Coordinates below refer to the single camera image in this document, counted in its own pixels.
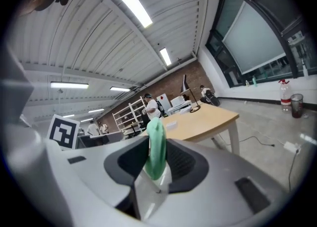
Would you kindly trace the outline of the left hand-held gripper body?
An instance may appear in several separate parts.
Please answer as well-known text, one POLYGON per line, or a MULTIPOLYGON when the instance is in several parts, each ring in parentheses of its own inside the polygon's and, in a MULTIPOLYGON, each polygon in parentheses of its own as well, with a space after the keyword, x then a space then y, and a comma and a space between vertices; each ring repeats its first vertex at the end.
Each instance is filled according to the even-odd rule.
POLYGON ((123 132, 105 135, 79 135, 79 121, 53 115, 47 138, 55 140, 62 150, 75 150, 106 145, 123 140, 123 132))

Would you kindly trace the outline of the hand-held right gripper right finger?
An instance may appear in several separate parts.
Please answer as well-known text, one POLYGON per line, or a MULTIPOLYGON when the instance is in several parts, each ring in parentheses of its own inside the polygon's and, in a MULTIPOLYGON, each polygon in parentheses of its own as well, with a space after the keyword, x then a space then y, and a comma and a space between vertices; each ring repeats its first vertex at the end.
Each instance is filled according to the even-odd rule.
POLYGON ((236 154, 173 139, 166 149, 172 181, 152 226, 260 227, 285 203, 285 189, 236 154))

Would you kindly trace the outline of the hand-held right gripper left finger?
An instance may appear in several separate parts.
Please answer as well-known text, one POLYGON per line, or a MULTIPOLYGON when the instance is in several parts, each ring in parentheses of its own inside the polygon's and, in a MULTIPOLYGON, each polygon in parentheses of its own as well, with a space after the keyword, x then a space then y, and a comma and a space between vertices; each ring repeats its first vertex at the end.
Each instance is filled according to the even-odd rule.
POLYGON ((45 140, 52 179, 44 207, 53 223, 139 223, 134 181, 141 173, 149 138, 63 151, 45 140))

